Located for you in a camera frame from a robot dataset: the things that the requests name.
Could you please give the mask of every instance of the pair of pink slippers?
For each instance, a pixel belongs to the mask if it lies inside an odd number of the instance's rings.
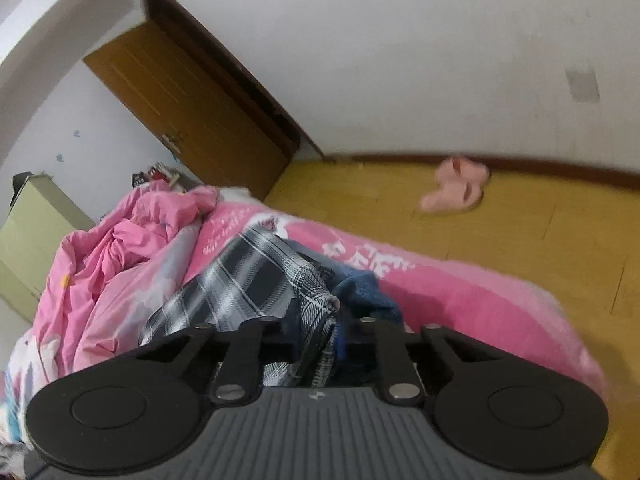
[[[432,214],[471,209],[480,203],[489,176],[484,164],[461,156],[448,158],[436,170],[440,189],[423,196],[418,209]]]

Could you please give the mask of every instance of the wooden floor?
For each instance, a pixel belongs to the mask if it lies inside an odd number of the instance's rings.
[[[455,216],[415,212],[436,188],[413,164],[290,165],[276,209],[437,258],[534,282],[564,306],[612,386],[596,469],[640,478],[640,194],[554,178],[494,174],[481,205]]]

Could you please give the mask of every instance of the black and white plaid fabric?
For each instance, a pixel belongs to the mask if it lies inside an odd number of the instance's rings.
[[[293,386],[311,376],[326,384],[334,364],[338,299],[315,266],[262,227],[248,227],[147,321],[140,344],[199,323],[237,330],[251,318],[285,317],[291,300],[300,305],[302,358],[264,369],[265,386]]]

